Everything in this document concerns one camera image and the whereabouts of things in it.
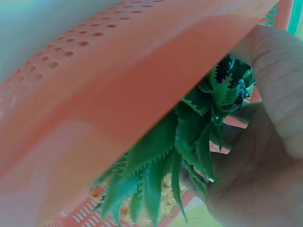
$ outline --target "perforated plastic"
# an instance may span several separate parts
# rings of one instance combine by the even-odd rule
[[[0,204],[6,208],[0,219],[16,227],[34,226],[36,219],[40,225],[75,198],[79,191],[73,187],[88,185],[134,144],[270,8],[251,2],[256,9],[251,17],[235,12],[223,15],[222,23],[209,17],[200,24],[203,1],[123,0],[26,61],[0,86]],[[266,20],[287,28],[292,1],[282,2],[288,8],[278,5]],[[233,5],[228,7],[233,12]],[[224,24],[237,19],[238,27]],[[216,26],[230,46],[211,36]],[[197,43],[200,38],[207,45]],[[200,59],[202,50],[210,52],[205,61],[189,60]],[[167,53],[175,58],[168,61]],[[158,108],[150,109],[155,102]],[[100,158],[104,150],[107,157]],[[98,214],[90,214],[94,206],[87,193],[81,194],[45,226],[114,226],[111,219],[100,222]],[[16,219],[13,212],[23,207],[35,215]]]

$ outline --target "yellow surface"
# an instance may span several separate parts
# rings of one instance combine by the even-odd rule
[[[205,205],[199,206],[186,212],[188,218],[188,227],[222,227],[208,213]],[[184,217],[179,215],[170,225],[170,227],[185,227]]]

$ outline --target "hand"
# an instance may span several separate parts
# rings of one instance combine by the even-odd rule
[[[207,200],[181,182],[225,227],[303,225],[303,43],[287,32],[255,27],[232,51],[253,68],[263,102],[236,118],[246,129],[222,128],[228,155],[214,154],[217,176]]]

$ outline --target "pineapple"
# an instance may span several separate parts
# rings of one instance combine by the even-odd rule
[[[171,176],[171,191],[186,222],[179,173],[189,171],[196,188],[207,196],[207,182],[216,182],[209,148],[210,136],[219,141],[225,117],[241,108],[254,84],[252,69],[225,56],[176,106],[128,150],[92,185],[106,183],[102,201],[94,211],[111,214],[119,224],[119,213],[128,201],[129,216],[137,223],[144,206],[150,222],[157,226],[163,179]]]

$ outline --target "finger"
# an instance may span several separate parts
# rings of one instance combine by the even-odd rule
[[[253,68],[270,120],[289,155],[303,158],[303,42],[291,34],[256,26],[231,52]]]
[[[223,124],[221,127],[221,135],[222,135],[222,147],[225,149],[232,149],[232,147],[236,144],[239,139],[239,136],[243,132],[243,128]],[[210,141],[217,146],[220,146],[220,141],[214,135],[211,135]]]
[[[244,100],[242,107],[239,111],[230,114],[231,117],[240,121],[243,124],[248,124],[255,110],[262,105],[262,102],[250,103]]]
[[[179,180],[183,186],[185,186],[189,192],[193,193],[196,197],[200,198],[204,203],[206,203],[205,195],[198,191],[195,187],[194,183],[191,181],[189,177],[189,172],[186,167],[181,167]]]

